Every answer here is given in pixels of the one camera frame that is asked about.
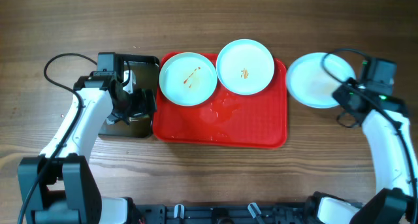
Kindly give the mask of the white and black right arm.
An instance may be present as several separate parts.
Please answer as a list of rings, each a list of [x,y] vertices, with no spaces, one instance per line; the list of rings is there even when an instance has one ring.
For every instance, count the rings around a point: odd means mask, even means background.
[[[350,78],[333,98],[353,116],[369,143],[376,195],[357,208],[348,201],[316,192],[307,200],[304,217],[320,223],[417,222],[417,158],[403,100],[358,85]]]

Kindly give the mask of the white plate with ketchup blob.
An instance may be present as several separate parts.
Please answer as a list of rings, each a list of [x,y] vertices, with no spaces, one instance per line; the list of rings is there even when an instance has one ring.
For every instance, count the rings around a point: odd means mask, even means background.
[[[271,82],[275,66],[272,54],[260,42],[239,39],[228,43],[218,54],[219,81],[238,95],[253,95]]]

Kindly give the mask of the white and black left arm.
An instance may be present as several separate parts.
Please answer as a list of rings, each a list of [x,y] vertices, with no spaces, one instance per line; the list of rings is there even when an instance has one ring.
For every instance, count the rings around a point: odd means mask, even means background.
[[[22,223],[144,223],[130,198],[102,197],[88,161],[107,119],[125,121],[155,111],[150,89],[128,92],[113,76],[82,76],[55,137],[18,167]]]

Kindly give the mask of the white plate with orange smear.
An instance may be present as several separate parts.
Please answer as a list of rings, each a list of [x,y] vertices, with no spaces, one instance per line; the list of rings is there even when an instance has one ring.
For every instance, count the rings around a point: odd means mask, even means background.
[[[286,84],[289,93],[298,102],[312,108],[332,108],[338,103],[332,93],[341,81],[354,78],[351,65],[336,55],[324,52],[306,54],[295,60],[287,70]]]

